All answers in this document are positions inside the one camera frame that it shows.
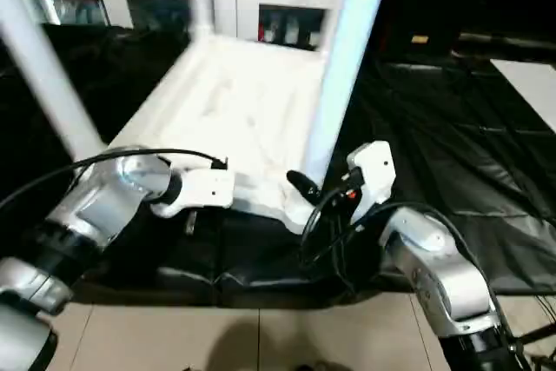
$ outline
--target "black tablecloth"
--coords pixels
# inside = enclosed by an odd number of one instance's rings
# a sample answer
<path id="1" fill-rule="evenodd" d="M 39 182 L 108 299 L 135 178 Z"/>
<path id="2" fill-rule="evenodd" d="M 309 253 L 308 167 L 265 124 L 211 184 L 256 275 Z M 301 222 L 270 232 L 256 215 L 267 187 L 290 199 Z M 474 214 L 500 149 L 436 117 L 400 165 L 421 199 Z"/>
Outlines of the black tablecloth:
<path id="1" fill-rule="evenodd" d="M 106 142 L 188 44 L 185 37 L 118 28 L 47 30 Z M 363 142 L 389 141 L 397 171 L 393 201 L 427 202 L 448 215 L 497 292 L 555 293 L 554 133 L 488 61 L 384 63 L 368 55 L 328 178 L 344 172 L 346 155 Z M 5 53 L 0 89 L 0 194 L 7 195 L 69 158 Z M 0 213 L 0 255 L 17 250 L 23 230 L 42 219 L 68 181 L 49 183 Z M 77 300 L 318 308 L 408 290 L 376 250 L 374 225 L 344 248 L 339 267 L 327 258 L 306 270 L 299 266 L 299 238 L 277 221 L 201 212 L 187 236 L 185 216 L 162 220 L 142 209 L 78 286 Z"/>

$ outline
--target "floor tile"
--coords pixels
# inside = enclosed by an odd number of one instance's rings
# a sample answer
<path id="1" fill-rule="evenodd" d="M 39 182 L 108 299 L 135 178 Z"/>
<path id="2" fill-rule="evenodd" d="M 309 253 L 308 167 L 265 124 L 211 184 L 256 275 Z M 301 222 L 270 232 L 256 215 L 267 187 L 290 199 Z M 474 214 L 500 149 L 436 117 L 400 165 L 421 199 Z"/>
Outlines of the floor tile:
<path id="1" fill-rule="evenodd" d="M 254 371 L 257 310 L 95 306 L 72 371 Z"/>
<path id="2" fill-rule="evenodd" d="M 514 335 L 540 328 L 550 323 L 550 319 L 534 297 L 499 297 L 500 304 Z M 549 355 L 556 348 L 556 337 L 547 338 L 525 346 L 525 352 Z"/>
<path id="3" fill-rule="evenodd" d="M 42 316 L 58 334 L 58 348 L 48 371 L 70 371 L 92 308 L 71 303 L 59 316 Z"/>
<path id="4" fill-rule="evenodd" d="M 408 295 L 311 312 L 262 310 L 260 350 L 261 371 L 319 360 L 353 371 L 430 370 Z"/>
<path id="5" fill-rule="evenodd" d="M 416 295 L 411 295 L 411 303 L 415 311 L 415 316 L 417 317 L 417 322 L 419 323 L 419 329 L 423 337 L 423 341 L 425 342 L 425 348 L 427 349 L 427 356 L 431 363 L 431 369 L 433 371 L 449 371 L 450 367 L 444 358 L 442 347 L 438 342 L 438 338 L 429 326 L 425 313 L 423 312 Z"/>

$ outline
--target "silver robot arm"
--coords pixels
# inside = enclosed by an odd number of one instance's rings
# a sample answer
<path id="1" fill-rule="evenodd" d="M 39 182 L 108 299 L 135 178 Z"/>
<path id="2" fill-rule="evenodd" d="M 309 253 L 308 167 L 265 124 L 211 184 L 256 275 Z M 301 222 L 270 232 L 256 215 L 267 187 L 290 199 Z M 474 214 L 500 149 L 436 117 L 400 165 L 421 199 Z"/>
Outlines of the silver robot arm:
<path id="1" fill-rule="evenodd" d="M 0 261 L 0 368 L 48 366 L 56 334 L 36 313 L 62 312 L 72 298 L 71 287 L 95 265 L 142 202 L 150 202 L 157 215 L 171 217 L 186 207 L 228 207 L 233 187 L 233 174 L 227 170 L 173 171 L 154 155 L 96 163 L 89 178 L 37 227 L 22 252 Z"/>
<path id="2" fill-rule="evenodd" d="M 411 283 L 452 370 L 530 369 L 507 340 L 485 278 L 445 225 L 402 207 L 379 244 Z"/>

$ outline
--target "black cable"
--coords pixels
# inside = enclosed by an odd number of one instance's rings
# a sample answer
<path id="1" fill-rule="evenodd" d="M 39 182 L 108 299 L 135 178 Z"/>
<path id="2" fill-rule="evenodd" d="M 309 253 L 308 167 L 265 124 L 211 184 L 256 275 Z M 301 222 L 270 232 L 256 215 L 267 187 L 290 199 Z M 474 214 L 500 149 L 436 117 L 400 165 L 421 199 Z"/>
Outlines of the black cable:
<path id="1" fill-rule="evenodd" d="M 73 190 L 73 188 L 79 183 L 79 181 L 81 180 L 81 177 L 83 177 L 83 174 L 85 174 L 85 171 L 87 171 L 89 169 L 89 167 L 83 167 L 77 174 L 76 176 L 73 178 L 73 180 L 71 181 L 71 183 L 68 186 L 68 189 L 66 189 L 66 192 L 64 193 L 64 197 L 67 196 L 71 190 Z"/>
<path id="2" fill-rule="evenodd" d="M 44 182 L 47 182 L 48 180 L 57 177 L 61 174 L 67 173 L 69 171 L 74 171 L 75 169 L 79 169 L 81 167 L 84 167 L 86 170 L 92 164 L 95 164 L 97 162 L 107 161 L 107 160 L 113 160 L 121 156 L 150 156 L 154 154 L 185 154 L 188 156 L 199 156 L 201 158 L 210 160 L 211 162 L 213 162 L 214 164 L 218 164 L 219 166 L 226 165 L 225 162 L 219 160 L 218 158 L 215 158 L 208 154 L 204 154 L 202 152 L 193 151 L 189 149 L 159 148 L 159 149 L 124 149 L 118 151 L 107 151 L 106 153 L 99 154 L 98 156 L 92 156 L 91 158 L 85 158 L 81 161 L 76 161 L 71 164 L 64 165 L 59 169 L 53 169 L 52 171 L 36 178 L 35 180 L 32 180 L 24 184 L 22 187 L 13 191 L 12 193 L 4 197 L 2 201 L 0 201 L 0 211 L 4 209 L 8 204 L 16 200 L 20 195 L 23 195 L 24 193 L 27 193 L 28 191 L 34 189 L 35 187 L 43 184 Z"/>
<path id="3" fill-rule="evenodd" d="M 342 220 L 339 216 L 336 216 L 334 219 L 334 228 L 333 234 L 335 235 L 335 231 L 341 234 L 341 224 Z M 340 251 L 335 251 L 332 256 L 332 264 L 334 267 L 334 272 L 340 278 L 340 281 L 346 286 L 347 290 L 351 294 L 351 296 L 355 296 L 355 286 L 354 284 L 348 279 L 348 275 L 346 274 L 346 256 L 344 253 L 344 245 L 340 245 Z"/>
<path id="4" fill-rule="evenodd" d="M 545 302 L 548 311 L 550 312 L 550 316 L 553 318 L 553 321 L 556 322 L 556 311 L 554 310 L 552 303 L 550 302 L 550 300 L 548 300 L 548 298 L 546 298 L 545 295 L 542 296 L 542 299 Z"/>
<path id="5" fill-rule="evenodd" d="M 550 302 L 545 297 L 540 297 L 538 295 L 535 295 L 535 300 L 540 305 L 548 320 L 552 323 L 556 323 L 556 314 L 554 313 L 554 309 L 550 305 Z"/>
<path id="6" fill-rule="evenodd" d="M 313 233 L 316 223 L 321 218 L 321 212 L 324 209 L 324 207 L 338 194 L 342 193 L 342 191 L 343 188 L 341 187 L 336 187 L 335 189 L 331 189 L 321 198 L 321 201 L 314 207 L 313 211 L 311 212 L 311 215 L 307 219 L 307 223 L 305 223 L 303 232 L 301 233 L 301 247 L 305 245 L 309 235 Z"/>
<path id="7" fill-rule="evenodd" d="M 343 234 L 338 235 L 326 248 L 324 248 L 321 252 L 319 252 L 317 255 L 315 255 L 309 262 L 306 262 L 306 265 L 310 265 L 310 264 L 318 261 L 319 259 L 321 259 L 325 254 L 327 254 L 340 241 L 342 241 L 344 239 L 347 239 L 347 238 L 351 239 L 355 234 L 360 233 L 362 230 L 365 229 L 364 224 L 367 223 L 371 218 L 377 216 L 379 213 L 385 212 L 387 210 L 398 209 L 398 208 L 403 207 L 403 206 L 406 206 L 406 207 L 416 209 L 416 210 L 419 210 L 421 212 L 433 215 L 438 221 L 440 221 L 441 223 L 443 223 L 446 226 L 446 228 L 448 229 L 448 231 L 450 232 L 450 234 L 453 236 L 454 240 L 456 241 L 456 246 L 462 251 L 463 256 L 465 258 L 467 258 L 479 270 L 480 274 L 483 276 L 483 278 L 485 280 L 485 283 L 487 284 L 486 287 L 488 289 L 488 293 L 490 294 L 490 297 L 493 301 L 494 307 L 496 308 L 497 314 L 500 318 L 500 324 L 501 324 L 502 328 L 504 329 L 505 334 L 508 337 L 512 338 L 513 333 L 512 333 L 512 331 L 510 329 L 510 326 L 507 322 L 507 318 L 504 315 L 504 312 L 502 310 L 502 307 L 500 306 L 500 303 L 498 302 L 498 298 L 496 297 L 496 294 L 494 293 L 492 287 L 490 286 L 490 283 L 488 281 L 487 275 L 485 274 L 485 271 L 480 266 L 479 260 L 473 254 L 471 249 L 467 246 L 467 243 L 466 243 L 465 239 L 461 235 L 460 231 L 452 223 L 452 221 L 450 221 L 438 209 L 434 208 L 433 206 L 430 206 L 429 204 L 421 203 L 421 202 L 390 202 L 390 203 L 384 203 L 376 209 L 371 208 L 364 216 L 362 216 L 357 222 L 355 222 L 350 229 L 347 229 L 346 232 L 344 232 Z"/>

